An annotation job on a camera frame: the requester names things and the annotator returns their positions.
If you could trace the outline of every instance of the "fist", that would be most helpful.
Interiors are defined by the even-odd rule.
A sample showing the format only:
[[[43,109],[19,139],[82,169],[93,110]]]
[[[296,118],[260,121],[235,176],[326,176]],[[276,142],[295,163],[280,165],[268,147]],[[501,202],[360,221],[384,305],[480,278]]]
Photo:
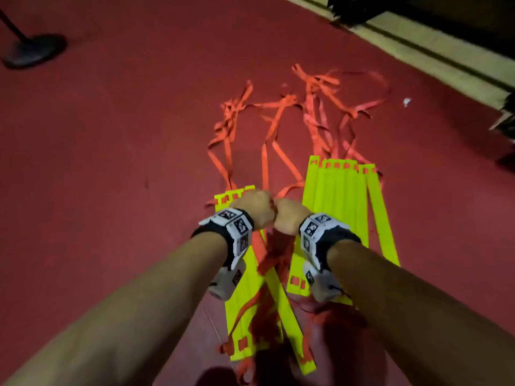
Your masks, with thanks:
[[[268,191],[259,189],[245,191],[243,196],[231,203],[232,208],[244,210],[254,221],[254,230],[261,230],[274,221],[275,211]]]
[[[299,226],[312,213],[300,202],[291,199],[276,199],[274,201],[277,209],[274,227],[281,233],[290,236],[299,235]]]

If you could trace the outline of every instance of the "red floor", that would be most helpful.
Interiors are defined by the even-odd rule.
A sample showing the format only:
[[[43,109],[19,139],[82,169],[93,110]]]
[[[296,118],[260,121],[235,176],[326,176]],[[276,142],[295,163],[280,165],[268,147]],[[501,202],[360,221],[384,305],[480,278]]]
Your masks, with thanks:
[[[3,0],[2,8],[28,32],[62,32],[71,46],[34,70],[0,68],[0,381],[187,238],[223,188],[205,153],[219,104],[247,79],[257,102],[276,100],[283,82],[300,92],[296,62],[309,73],[374,69],[389,80],[389,102],[355,129],[358,149],[385,175],[401,263],[515,333],[515,175],[494,164],[509,146],[487,130],[496,111],[283,0]],[[0,30],[2,47],[10,40]],[[340,94],[357,104],[381,92],[352,78]],[[259,185],[267,125],[255,110],[239,124],[235,180]],[[280,142],[305,171],[311,140],[297,110],[284,116]],[[272,165],[279,190],[287,172]],[[222,303],[208,296],[158,384],[192,385],[229,366],[214,350],[226,335]],[[391,361],[368,364],[377,345],[357,336],[344,336],[347,350],[337,352],[348,377],[333,379],[318,344],[309,379],[407,383]]]

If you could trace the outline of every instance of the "wristband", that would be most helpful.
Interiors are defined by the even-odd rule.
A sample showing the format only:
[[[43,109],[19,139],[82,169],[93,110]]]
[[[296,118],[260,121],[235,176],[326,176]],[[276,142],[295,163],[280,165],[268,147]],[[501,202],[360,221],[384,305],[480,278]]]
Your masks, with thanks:
[[[205,232],[220,234],[227,242],[228,254],[223,267],[229,271],[234,270],[252,240],[254,221],[250,215],[244,210],[229,207],[200,221],[199,225],[192,237]]]
[[[307,217],[299,226],[299,234],[302,251],[318,271],[331,271],[327,263],[327,252],[338,241],[352,240],[361,243],[348,225],[324,213]]]

